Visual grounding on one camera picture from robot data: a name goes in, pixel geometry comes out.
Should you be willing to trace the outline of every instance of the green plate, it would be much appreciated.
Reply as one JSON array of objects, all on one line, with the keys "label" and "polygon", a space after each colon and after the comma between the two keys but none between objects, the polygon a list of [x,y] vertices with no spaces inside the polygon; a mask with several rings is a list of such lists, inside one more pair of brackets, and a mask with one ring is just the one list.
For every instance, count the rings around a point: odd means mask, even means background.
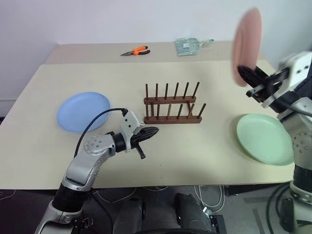
[{"label": "green plate", "polygon": [[237,124],[242,147],[260,162],[285,166],[293,162],[292,139],[276,118],[249,114]]}]

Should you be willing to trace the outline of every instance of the pliers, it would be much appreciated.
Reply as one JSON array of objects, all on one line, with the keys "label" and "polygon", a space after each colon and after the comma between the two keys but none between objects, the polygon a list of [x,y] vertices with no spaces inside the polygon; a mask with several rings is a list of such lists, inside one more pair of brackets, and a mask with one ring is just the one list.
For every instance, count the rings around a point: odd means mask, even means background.
[{"label": "pliers", "polygon": [[121,56],[127,56],[127,55],[146,55],[148,53],[150,53],[150,50],[146,50],[148,47],[147,46],[141,46],[139,48],[135,48],[132,51],[126,52],[124,54],[122,54]]}]

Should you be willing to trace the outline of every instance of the table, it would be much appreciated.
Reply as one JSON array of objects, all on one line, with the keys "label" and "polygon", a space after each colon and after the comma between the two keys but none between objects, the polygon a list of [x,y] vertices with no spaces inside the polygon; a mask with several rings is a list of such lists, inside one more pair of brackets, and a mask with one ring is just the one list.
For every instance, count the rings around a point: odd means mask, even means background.
[{"label": "table", "polygon": [[[294,164],[278,167],[260,163],[248,156],[237,142],[235,126],[244,114],[264,113],[275,117],[276,113],[248,98],[245,93],[249,87],[234,84],[229,42],[216,42],[213,47],[205,48],[206,51],[203,49],[201,56],[185,58],[172,55],[172,43],[151,44],[150,55],[127,58],[119,54],[141,44],[57,47],[0,125],[0,188],[59,187],[80,136],[62,130],[56,122],[60,105],[69,97],[80,92],[99,92],[106,95],[112,107],[126,107],[144,115],[145,84],[149,84],[151,95],[156,82],[160,96],[164,95],[166,83],[169,83],[168,95],[173,95],[176,82],[180,83],[178,93],[183,95],[186,82],[190,83],[188,93],[191,94],[199,81],[193,113],[197,114],[202,104],[207,103],[203,121],[157,125],[159,132],[141,143],[146,158],[141,160],[136,150],[116,154],[103,164],[95,188],[235,185],[292,179]],[[160,53],[153,49],[156,47],[165,50]],[[98,58],[86,51],[96,51]],[[216,60],[209,51],[218,52]],[[274,71],[263,56],[258,66],[269,74]],[[166,112],[166,105],[162,105],[160,114]],[[177,112],[178,105],[173,105],[172,115]],[[121,113],[112,112],[102,127],[86,134],[85,140],[109,131],[118,133],[121,119]]]}]

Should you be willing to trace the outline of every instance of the floor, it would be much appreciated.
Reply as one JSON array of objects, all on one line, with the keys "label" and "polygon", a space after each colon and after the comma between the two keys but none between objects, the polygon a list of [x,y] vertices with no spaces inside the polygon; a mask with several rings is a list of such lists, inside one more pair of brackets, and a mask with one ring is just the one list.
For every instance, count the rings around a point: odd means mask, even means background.
[{"label": "floor", "polygon": [[[223,215],[228,234],[265,234],[269,233],[265,221],[265,205],[275,187],[233,195],[225,198],[223,209],[217,214]],[[99,193],[106,200],[117,200],[129,195],[134,188],[104,189]],[[52,195],[42,195],[27,191],[0,190],[0,233],[31,234],[34,233],[46,206],[53,199]],[[141,196],[146,202],[146,218],[142,230],[156,228],[178,228],[173,201],[176,193],[193,194],[193,186],[168,187],[163,191],[152,192],[137,188],[134,195]],[[216,204],[219,199],[217,186],[202,187],[202,198],[205,203]],[[123,201],[107,203],[102,201],[112,218],[115,219]],[[107,234],[110,227],[108,218],[94,200],[84,205],[85,216],[94,219],[94,233]],[[271,222],[275,234],[286,234],[278,224],[275,210],[271,210]]]}]

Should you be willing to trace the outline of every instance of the pink plate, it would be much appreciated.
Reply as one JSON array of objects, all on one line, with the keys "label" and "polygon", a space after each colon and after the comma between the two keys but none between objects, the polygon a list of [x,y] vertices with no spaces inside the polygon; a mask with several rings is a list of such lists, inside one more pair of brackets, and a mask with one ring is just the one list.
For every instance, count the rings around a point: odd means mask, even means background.
[{"label": "pink plate", "polygon": [[257,8],[253,8],[240,21],[233,43],[232,67],[234,81],[239,86],[245,86],[246,82],[238,73],[237,66],[244,65],[253,70],[256,68],[261,45],[261,34],[260,12]]}]

